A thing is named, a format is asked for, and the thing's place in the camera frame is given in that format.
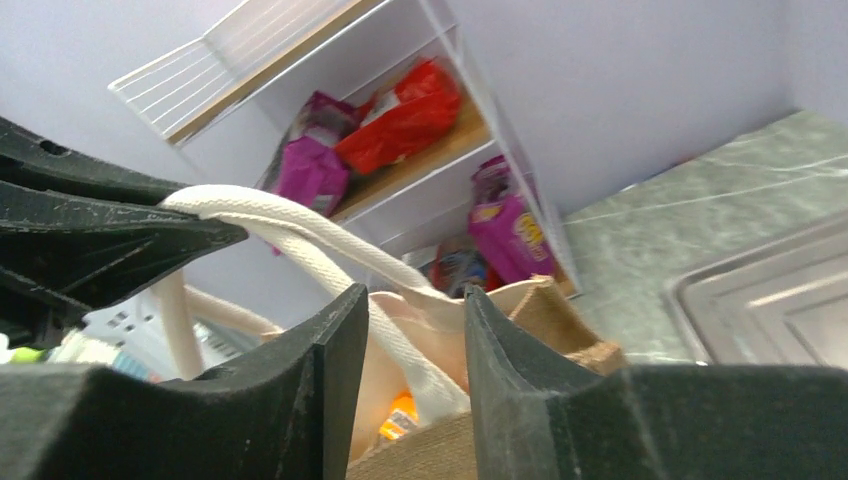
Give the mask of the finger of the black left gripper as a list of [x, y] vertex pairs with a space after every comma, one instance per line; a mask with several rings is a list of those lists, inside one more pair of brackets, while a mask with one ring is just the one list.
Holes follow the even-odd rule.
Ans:
[[6, 118], [1, 119], [1, 179], [33, 190], [144, 206], [187, 186], [64, 147]]
[[193, 260], [247, 239], [217, 220], [160, 207], [179, 185], [1, 185], [1, 332], [47, 348]]

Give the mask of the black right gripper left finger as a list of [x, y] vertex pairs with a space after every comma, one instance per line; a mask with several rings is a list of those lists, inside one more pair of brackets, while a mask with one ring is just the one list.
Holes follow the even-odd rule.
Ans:
[[341, 479], [368, 336], [368, 292], [193, 380], [98, 364], [1, 369], [5, 479]]

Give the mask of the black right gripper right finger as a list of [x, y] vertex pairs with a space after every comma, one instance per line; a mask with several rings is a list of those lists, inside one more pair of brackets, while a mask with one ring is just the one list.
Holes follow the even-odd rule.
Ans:
[[481, 479], [843, 479], [847, 373], [632, 365], [603, 376], [465, 296]]

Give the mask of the orange snack bag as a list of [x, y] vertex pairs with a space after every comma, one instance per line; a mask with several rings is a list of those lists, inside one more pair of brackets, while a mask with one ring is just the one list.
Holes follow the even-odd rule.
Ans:
[[397, 440], [419, 426], [415, 400], [409, 390], [403, 391], [392, 402], [389, 414], [379, 429], [381, 442]]

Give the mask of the burlap grocery bag pink print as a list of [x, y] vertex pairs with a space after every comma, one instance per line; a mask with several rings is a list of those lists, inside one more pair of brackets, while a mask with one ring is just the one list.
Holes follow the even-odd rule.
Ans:
[[[366, 346], [351, 442], [350, 479], [580, 479], [562, 422], [521, 401], [486, 413], [493, 381], [468, 381], [466, 303], [433, 287], [419, 271], [308, 208], [251, 188], [197, 185], [162, 207], [221, 220], [259, 235], [328, 292], [352, 284], [329, 250], [381, 275], [391, 291], [369, 296]], [[392, 402], [409, 390], [419, 426], [381, 442]]]

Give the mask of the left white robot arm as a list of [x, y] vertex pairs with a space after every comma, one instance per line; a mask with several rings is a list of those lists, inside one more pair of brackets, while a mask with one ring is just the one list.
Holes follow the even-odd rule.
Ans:
[[177, 377], [152, 286], [247, 238], [163, 209], [179, 189], [3, 120], [1, 330], [10, 345], [46, 349], [83, 333], [152, 380]]

